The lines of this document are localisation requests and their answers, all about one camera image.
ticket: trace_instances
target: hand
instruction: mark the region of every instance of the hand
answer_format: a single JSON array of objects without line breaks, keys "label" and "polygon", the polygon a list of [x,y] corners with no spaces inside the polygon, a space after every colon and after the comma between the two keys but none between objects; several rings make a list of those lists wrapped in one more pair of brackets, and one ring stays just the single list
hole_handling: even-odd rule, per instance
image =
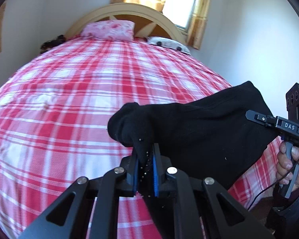
[{"label": "hand", "polygon": [[[286,145],[285,142],[282,142],[279,146],[280,152],[278,153],[278,163],[276,164],[276,178],[279,180],[284,176],[292,167],[292,162],[289,160],[285,154]],[[299,148],[292,147],[292,157],[295,161],[299,159]],[[293,174],[290,172],[283,180],[280,181],[281,184],[288,184],[290,180],[292,180]],[[299,188],[299,173],[296,177],[295,184],[293,186],[292,191],[295,191]]]}]

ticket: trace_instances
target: plaid blanket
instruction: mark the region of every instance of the plaid blanket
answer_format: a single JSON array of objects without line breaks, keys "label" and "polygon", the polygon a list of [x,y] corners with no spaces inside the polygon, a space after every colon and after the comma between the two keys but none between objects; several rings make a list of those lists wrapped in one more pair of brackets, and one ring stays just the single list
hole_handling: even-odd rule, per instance
[{"label": "plaid blanket", "polygon": [[[131,154],[107,122],[127,102],[187,103],[230,87],[181,52],[77,37],[23,66],[0,88],[0,227],[18,235],[80,176],[96,178]],[[274,140],[230,188],[247,207],[275,180]],[[142,198],[121,198],[118,238],[160,238]]]}]

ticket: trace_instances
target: window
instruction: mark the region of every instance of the window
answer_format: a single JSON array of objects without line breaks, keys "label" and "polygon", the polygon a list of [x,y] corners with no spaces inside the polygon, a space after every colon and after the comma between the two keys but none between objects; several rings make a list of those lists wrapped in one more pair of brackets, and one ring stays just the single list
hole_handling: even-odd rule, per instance
[{"label": "window", "polygon": [[166,0],[163,14],[183,32],[187,32],[195,1],[196,0]]}]

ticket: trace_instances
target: white wall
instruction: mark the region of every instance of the white wall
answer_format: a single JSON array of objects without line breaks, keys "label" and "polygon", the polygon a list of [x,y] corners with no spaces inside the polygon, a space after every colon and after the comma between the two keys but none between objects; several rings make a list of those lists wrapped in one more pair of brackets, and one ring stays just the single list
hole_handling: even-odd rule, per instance
[{"label": "white wall", "polygon": [[109,2],[110,0],[47,0],[43,12],[41,41],[64,34],[79,18]]},{"label": "white wall", "polygon": [[287,117],[285,93],[299,83],[299,17],[287,0],[228,0],[206,65],[232,85],[250,80],[273,115]]},{"label": "white wall", "polygon": [[7,0],[0,53],[0,87],[40,50],[45,0]]},{"label": "white wall", "polygon": [[200,50],[189,48],[193,57],[208,65],[219,38],[227,0],[211,0],[207,26]]}]

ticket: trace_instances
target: white pillow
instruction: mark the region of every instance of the white pillow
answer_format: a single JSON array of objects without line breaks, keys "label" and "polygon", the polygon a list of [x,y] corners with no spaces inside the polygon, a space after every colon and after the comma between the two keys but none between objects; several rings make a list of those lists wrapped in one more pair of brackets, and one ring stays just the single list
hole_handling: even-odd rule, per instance
[{"label": "white pillow", "polygon": [[147,43],[151,44],[151,45],[171,48],[171,49],[178,50],[182,53],[190,55],[190,51],[189,51],[188,47],[186,47],[185,45],[183,45],[177,41],[169,39],[169,38],[147,37]]}]

